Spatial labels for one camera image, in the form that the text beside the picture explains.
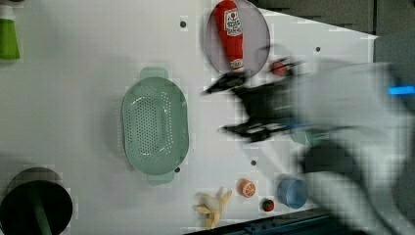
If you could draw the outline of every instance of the orange ball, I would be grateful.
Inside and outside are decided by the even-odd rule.
[[[255,185],[248,179],[244,179],[239,185],[239,193],[246,198],[252,197],[255,194],[255,191]]]

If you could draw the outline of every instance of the red ketchup bottle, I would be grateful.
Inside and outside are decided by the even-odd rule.
[[[244,70],[242,23],[238,7],[232,0],[223,0],[214,8],[216,26],[232,71]]]

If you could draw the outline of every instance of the toy food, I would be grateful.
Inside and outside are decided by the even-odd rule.
[[[255,190],[255,185],[248,179],[244,179],[239,185],[239,193],[246,198],[252,197],[255,194]]]
[[[209,195],[202,196],[203,204],[201,206],[197,206],[196,211],[209,214],[209,217],[205,220],[205,226],[207,229],[213,229],[217,226],[222,210],[226,206],[226,203],[231,195],[232,191],[229,190],[220,200]]]
[[[262,202],[262,209],[265,212],[272,212],[274,210],[274,202],[272,200],[265,199]]]

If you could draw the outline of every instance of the green handle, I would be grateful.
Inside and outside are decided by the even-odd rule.
[[[36,188],[30,189],[30,200],[33,206],[34,215],[36,216],[37,224],[40,228],[40,232],[42,233],[42,235],[52,235],[48,217],[46,216],[42,200],[40,199],[39,192]]]

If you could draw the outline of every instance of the red ball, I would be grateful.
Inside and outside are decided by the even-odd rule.
[[[272,200],[265,200],[262,203],[262,209],[265,212],[272,212],[274,210],[274,202]]]
[[[274,62],[270,66],[272,73],[277,76],[284,76],[288,68],[281,62]]]

